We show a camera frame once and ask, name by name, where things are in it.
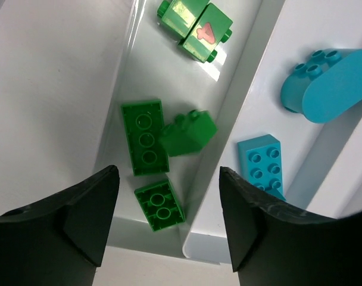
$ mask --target white plastic surface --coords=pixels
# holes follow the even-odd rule
[[[333,198],[333,184],[346,173],[340,163],[359,164],[352,150],[362,148],[362,102],[323,127],[284,110],[279,91],[311,51],[362,48],[362,0],[212,2],[234,21],[233,36],[219,45],[215,62],[201,64],[159,27],[161,0],[135,2],[128,39],[129,0],[6,1],[0,10],[0,214],[116,164],[121,185],[109,245],[183,257],[185,243],[187,257],[227,262],[217,166],[239,171],[236,143],[265,133],[282,143],[291,200],[298,194],[292,189],[307,178],[304,169],[320,158],[321,142],[339,142],[319,192],[302,202],[338,214],[362,180],[362,170],[341,178],[348,179],[344,193]],[[200,155],[171,158],[168,176],[187,222],[157,233],[133,191],[163,176],[133,177],[120,114],[123,102],[154,98],[162,100],[166,122],[198,108],[209,110],[219,127]]]
[[[91,175],[130,0],[5,1],[0,215]]]
[[[348,216],[360,210],[362,210],[362,185],[343,209],[341,216]]]
[[[240,66],[245,64],[245,60],[239,63],[236,73],[241,72],[243,76],[241,78],[235,75],[221,112],[235,110],[238,105],[235,96],[243,94],[243,90],[248,92],[244,102],[242,101],[241,112],[218,166],[229,166],[239,172],[236,143],[270,133],[282,144],[283,184],[286,198],[289,200],[289,187],[304,160],[308,159],[307,154],[320,135],[323,125],[310,123],[302,115],[290,113],[282,108],[279,100],[280,87],[296,63],[304,61],[312,51],[328,47],[362,48],[362,0],[286,0],[248,89],[245,89],[246,72],[240,71]],[[253,53],[252,50],[245,50],[243,57],[251,58]],[[360,107],[355,108],[362,112],[362,102],[360,104]],[[350,121],[353,117],[362,115],[350,110],[344,116],[349,114]],[[224,117],[219,117],[218,124],[224,124],[224,121]],[[316,189],[318,192],[312,202],[306,202],[307,205],[310,203],[308,210],[322,215],[337,216],[362,184],[362,119],[359,123],[357,120],[353,121],[358,124],[355,131],[350,132],[349,138],[345,138],[344,149],[340,149],[333,167],[329,168],[324,182]],[[226,122],[227,127],[230,124],[233,125],[234,122]],[[339,133],[328,140],[335,143],[337,136],[341,137],[342,132],[348,132],[347,129],[348,126],[344,124]],[[316,166],[320,167],[320,161],[316,162]],[[218,178],[219,168],[214,173],[205,201],[192,225],[193,233],[226,237]]]

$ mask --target green 2x4 brick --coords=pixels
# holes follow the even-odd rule
[[[164,127],[160,100],[123,104],[124,126],[133,174],[169,172],[168,155],[157,138]]]
[[[185,221],[185,215],[168,179],[137,189],[135,196],[153,231]]]

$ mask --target red number 4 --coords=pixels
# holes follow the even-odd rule
[[[214,44],[216,42],[216,37],[214,37],[214,33],[209,22],[206,23],[204,27],[197,29],[197,39],[204,39],[210,44]]]

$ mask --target green duplo block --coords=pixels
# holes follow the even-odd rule
[[[157,16],[163,24],[184,39],[208,3],[209,0],[173,0],[171,3],[163,1],[157,10]]]
[[[168,155],[157,138],[164,127],[160,100],[121,106],[133,174],[169,172]]]
[[[185,221],[185,215],[168,179],[135,190],[135,196],[153,231]]]
[[[185,40],[180,42],[183,49],[202,63],[211,63],[217,56],[219,42],[225,43],[232,35],[233,21],[214,4],[209,4]]]
[[[217,127],[207,111],[192,110],[177,115],[159,137],[160,144],[170,157],[200,152],[216,134]]]

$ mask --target blue duplo block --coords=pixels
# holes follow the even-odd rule
[[[298,64],[281,90],[284,107],[326,123],[362,100],[362,49],[326,49]]]
[[[264,135],[238,143],[242,177],[266,192],[278,191],[283,195],[282,150],[280,142]]]
[[[286,198],[281,193],[279,193],[276,189],[267,190],[266,193],[268,193],[269,195],[273,195],[274,197],[276,197],[282,201],[286,201]]]

